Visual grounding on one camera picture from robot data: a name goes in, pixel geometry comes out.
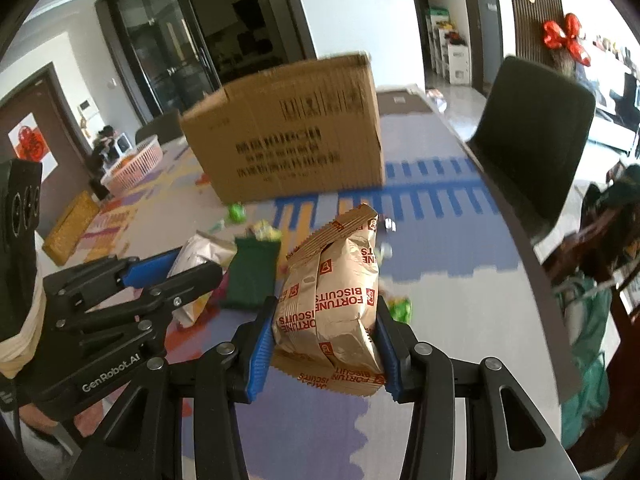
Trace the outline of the gold fortune biscuits bag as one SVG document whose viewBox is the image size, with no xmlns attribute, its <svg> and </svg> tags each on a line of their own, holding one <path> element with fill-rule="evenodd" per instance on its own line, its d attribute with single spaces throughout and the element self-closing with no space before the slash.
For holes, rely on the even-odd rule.
<svg viewBox="0 0 640 480">
<path fill-rule="evenodd" d="M 272 365 L 307 386 L 372 396 L 385 385 L 372 339 L 378 304 L 378 213 L 361 204 L 288 254 L 273 315 Z"/>
</svg>

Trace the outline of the green lollipop near edge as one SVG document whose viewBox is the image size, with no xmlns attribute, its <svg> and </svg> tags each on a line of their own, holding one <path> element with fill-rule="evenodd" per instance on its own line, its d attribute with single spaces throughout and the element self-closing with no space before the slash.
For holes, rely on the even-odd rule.
<svg viewBox="0 0 640 480">
<path fill-rule="evenodd" d="M 412 303 L 408 297 L 388 297 L 385 299 L 390 316 L 399 323 L 410 324 L 412 320 Z"/>
</svg>

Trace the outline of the green lollipop near box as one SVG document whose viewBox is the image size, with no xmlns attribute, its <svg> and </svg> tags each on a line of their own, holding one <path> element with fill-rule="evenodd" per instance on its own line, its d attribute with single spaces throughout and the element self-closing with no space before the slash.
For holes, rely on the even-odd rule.
<svg viewBox="0 0 640 480">
<path fill-rule="evenodd" d="M 228 206 L 227 213 L 224 218 L 217 220 L 208 230 L 209 233 L 216 233 L 228 228 L 229 226 L 238 226 L 246 221 L 246 210 L 241 203 L 234 203 Z"/>
</svg>

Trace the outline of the white yellow snack bag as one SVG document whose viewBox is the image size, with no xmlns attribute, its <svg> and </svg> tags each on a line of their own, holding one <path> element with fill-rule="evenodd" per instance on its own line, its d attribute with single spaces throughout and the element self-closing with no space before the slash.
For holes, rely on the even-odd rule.
<svg viewBox="0 0 640 480">
<path fill-rule="evenodd" d="M 190 294 L 181 300 L 179 307 L 172 312 L 182 328 L 192 327 L 205 312 L 213 291 L 221 283 L 238 248 L 235 242 L 198 231 L 181 247 L 168 271 L 168 278 L 187 273 L 190 278 L 197 275 L 204 278 L 204 284 L 198 285 L 201 295 Z"/>
</svg>

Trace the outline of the dark chair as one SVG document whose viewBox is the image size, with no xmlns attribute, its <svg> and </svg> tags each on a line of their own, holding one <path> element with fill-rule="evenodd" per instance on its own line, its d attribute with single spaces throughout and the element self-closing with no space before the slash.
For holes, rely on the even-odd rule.
<svg viewBox="0 0 640 480">
<path fill-rule="evenodd" d="M 137 144 L 156 136 L 160 145 L 165 145 L 183 136 L 180 127 L 180 113 L 178 110 L 168 110 L 168 112 L 155 117 L 146 125 L 141 127 L 134 135 Z"/>
<path fill-rule="evenodd" d="M 596 100 L 547 66 L 507 56 L 468 147 L 536 245 L 572 187 Z"/>
</svg>

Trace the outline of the yellow green candy packet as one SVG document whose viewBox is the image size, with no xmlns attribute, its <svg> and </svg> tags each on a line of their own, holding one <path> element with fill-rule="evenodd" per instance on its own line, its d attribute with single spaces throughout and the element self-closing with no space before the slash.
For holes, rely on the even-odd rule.
<svg viewBox="0 0 640 480">
<path fill-rule="evenodd" d="M 248 227 L 247 233 L 255 240 L 262 242 L 280 242 L 282 232 L 275 228 L 267 220 L 259 220 Z"/>
</svg>

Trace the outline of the white storage shelf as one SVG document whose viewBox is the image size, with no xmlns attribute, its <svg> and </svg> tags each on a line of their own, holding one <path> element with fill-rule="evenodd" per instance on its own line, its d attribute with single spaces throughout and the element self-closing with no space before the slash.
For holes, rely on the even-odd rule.
<svg viewBox="0 0 640 480">
<path fill-rule="evenodd" d="M 450 21 L 449 12 L 443 8 L 428 8 L 425 25 L 432 69 L 450 84 L 472 84 L 470 49 Z"/>
</svg>

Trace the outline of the dark chair right side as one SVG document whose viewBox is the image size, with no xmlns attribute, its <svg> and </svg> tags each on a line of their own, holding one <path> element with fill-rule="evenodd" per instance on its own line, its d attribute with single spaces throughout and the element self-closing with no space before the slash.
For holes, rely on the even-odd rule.
<svg viewBox="0 0 640 480">
<path fill-rule="evenodd" d="M 536 245 L 572 187 L 596 100 L 547 66 L 507 56 L 468 147 Z"/>
</svg>

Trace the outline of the dark chair far left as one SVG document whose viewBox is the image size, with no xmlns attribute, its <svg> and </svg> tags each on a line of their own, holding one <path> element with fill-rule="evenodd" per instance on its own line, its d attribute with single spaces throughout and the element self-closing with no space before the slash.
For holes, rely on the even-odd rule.
<svg viewBox="0 0 640 480">
<path fill-rule="evenodd" d="M 168 112 L 155 117 L 146 125 L 141 127 L 134 135 L 137 144 L 156 136 L 160 145 L 165 145 L 183 136 L 180 127 L 180 113 L 178 110 L 168 110 Z"/>
</svg>

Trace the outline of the dark green snack packet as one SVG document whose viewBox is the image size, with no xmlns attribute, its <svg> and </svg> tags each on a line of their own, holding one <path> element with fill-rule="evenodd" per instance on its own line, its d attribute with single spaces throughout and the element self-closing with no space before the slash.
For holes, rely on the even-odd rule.
<svg viewBox="0 0 640 480">
<path fill-rule="evenodd" d="M 228 267 L 223 309 L 253 311 L 271 296 L 276 286 L 280 240 L 237 237 L 236 254 Z"/>
</svg>

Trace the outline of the wooden chair with clothes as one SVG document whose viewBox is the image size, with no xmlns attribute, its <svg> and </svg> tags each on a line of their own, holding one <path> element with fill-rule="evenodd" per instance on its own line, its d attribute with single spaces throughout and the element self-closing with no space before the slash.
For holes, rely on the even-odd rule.
<svg viewBox="0 0 640 480">
<path fill-rule="evenodd" d="M 544 260 L 580 386 L 561 408 L 561 442 L 584 479 L 639 475 L 639 168 L 614 166 L 590 184 L 580 228 Z"/>
</svg>

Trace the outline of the gold striped candy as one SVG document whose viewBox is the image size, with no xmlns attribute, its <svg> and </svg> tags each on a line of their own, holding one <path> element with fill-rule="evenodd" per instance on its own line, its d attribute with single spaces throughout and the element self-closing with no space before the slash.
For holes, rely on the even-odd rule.
<svg viewBox="0 0 640 480">
<path fill-rule="evenodd" d="M 393 233 L 397 231 L 397 224 L 393 218 L 379 216 L 378 230 L 383 233 Z"/>
</svg>

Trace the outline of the red paper door poster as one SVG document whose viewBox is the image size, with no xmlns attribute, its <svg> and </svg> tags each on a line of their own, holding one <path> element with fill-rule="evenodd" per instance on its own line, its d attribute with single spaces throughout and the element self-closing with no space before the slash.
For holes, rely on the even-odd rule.
<svg viewBox="0 0 640 480">
<path fill-rule="evenodd" d="M 41 181 L 46 180 L 58 166 L 58 161 L 47 144 L 34 114 L 29 113 L 21 119 L 9 131 L 8 138 L 19 159 L 40 163 Z"/>
</svg>

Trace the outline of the yellow woven tissue box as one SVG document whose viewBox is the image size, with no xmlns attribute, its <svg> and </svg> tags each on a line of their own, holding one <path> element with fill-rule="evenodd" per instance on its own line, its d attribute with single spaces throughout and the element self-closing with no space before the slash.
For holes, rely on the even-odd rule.
<svg viewBox="0 0 640 480">
<path fill-rule="evenodd" d="M 43 252 L 57 266 L 64 266 L 99 212 L 100 206 L 87 191 L 79 193 L 44 239 Z"/>
</svg>

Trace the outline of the red bow decoration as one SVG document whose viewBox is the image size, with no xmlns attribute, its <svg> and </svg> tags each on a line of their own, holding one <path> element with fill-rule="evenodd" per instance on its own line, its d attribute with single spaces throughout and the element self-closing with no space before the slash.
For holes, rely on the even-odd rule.
<svg viewBox="0 0 640 480">
<path fill-rule="evenodd" d="M 564 24 L 549 20 L 542 24 L 542 41 L 550 50 L 565 49 L 570 57 L 582 66 L 591 66 L 591 58 L 580 43 L 582 23 L 574 13 L 564 16 Z"/>
</svg>

